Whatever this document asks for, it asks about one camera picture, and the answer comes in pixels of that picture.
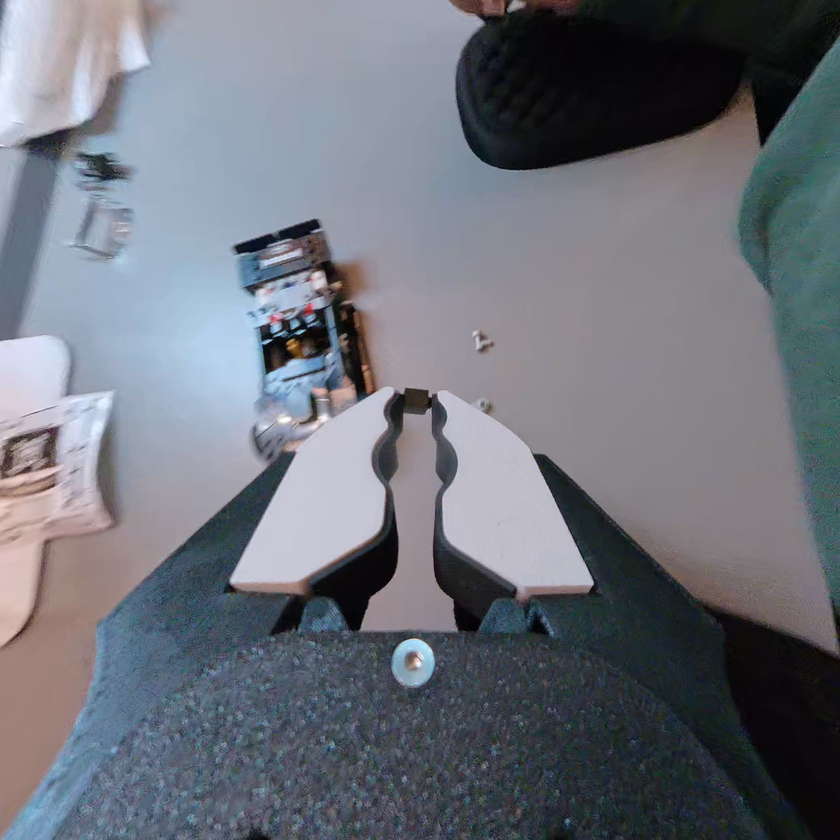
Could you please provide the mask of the small black lego piece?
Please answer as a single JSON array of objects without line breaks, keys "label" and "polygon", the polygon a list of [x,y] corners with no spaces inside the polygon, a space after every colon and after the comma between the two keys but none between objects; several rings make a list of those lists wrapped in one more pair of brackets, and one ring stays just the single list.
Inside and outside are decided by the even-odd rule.
[{"label": "small black lego piece", "polygon": [[103,189],[133,179],[133,168],[113,154],[77,152],[73,159],[80,184],[85,188]]}]

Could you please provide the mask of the clear lego windshield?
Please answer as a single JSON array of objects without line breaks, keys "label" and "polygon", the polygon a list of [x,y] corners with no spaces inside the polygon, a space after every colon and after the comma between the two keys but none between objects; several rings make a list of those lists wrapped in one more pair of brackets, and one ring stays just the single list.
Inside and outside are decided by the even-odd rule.
[{"label": "clear lego windshield", "polygon": [[90,259],[112,261],[125,250],[134,226],[132,208],[103,194],[92,193],[67,246]]}]

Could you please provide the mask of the black lego car model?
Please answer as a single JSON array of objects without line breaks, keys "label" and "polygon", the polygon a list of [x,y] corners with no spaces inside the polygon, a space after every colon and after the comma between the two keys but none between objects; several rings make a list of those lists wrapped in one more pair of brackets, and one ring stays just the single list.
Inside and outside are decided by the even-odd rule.
[{"label": "black lego car model", "polygon": [[321,220],[241,241],[233,254],[261,359],[250,439],[269,463],[370,396],[374,377],[361,315]]}]

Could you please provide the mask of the black mesh pad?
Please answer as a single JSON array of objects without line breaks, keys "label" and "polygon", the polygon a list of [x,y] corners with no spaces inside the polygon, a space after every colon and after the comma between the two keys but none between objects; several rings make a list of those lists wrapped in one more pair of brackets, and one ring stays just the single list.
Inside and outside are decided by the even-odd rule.
[{"label": "black mesh pad", "polygon": [[682,36],[523,8],[488,19],[462,49],[458,115],[489,166],[549,169],[706,127],[738,92],[744,63]]}]

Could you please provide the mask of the white sticker sheet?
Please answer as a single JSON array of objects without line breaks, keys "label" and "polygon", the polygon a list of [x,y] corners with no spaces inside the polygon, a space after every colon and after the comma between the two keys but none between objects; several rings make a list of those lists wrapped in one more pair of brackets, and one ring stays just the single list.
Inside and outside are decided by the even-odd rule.
[{"label": "white sticker sheet", "polygon": [[1,423],[1,544],[108,530],[99,486],[113,392],[69,395]]}]

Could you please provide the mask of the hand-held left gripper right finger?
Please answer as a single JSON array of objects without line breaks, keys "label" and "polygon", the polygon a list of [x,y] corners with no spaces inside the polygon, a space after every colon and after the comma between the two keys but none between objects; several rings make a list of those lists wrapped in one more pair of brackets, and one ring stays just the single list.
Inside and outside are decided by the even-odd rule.
[{"label": "hand-held left gripper right finger", "polygon": [[531,449],[451,392],[434,396],[434,571],[454,602],[588,595],[583,560]]}]

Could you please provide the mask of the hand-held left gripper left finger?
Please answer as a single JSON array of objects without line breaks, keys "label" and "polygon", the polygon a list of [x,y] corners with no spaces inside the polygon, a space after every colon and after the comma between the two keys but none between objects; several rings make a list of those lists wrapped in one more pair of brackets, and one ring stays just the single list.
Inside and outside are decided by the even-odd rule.
[{"label": "hand-held left gripper left finger", "polygon": [[328,419],[294,454],[230,575],[237,592],[309,595],[385,527],[389,479],[375,467],[398,392],[383,387]]}]

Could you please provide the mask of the person's green sweatshirt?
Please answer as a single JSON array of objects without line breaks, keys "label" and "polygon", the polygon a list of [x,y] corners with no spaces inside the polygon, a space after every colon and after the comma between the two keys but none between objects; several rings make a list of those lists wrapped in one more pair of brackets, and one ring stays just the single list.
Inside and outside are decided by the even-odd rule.
[{"label": "person's green sweatshirt", "polygon": [[805,503],[838,613],[838,40],[763,142],[738,231],[742,257],[770,297]]}]

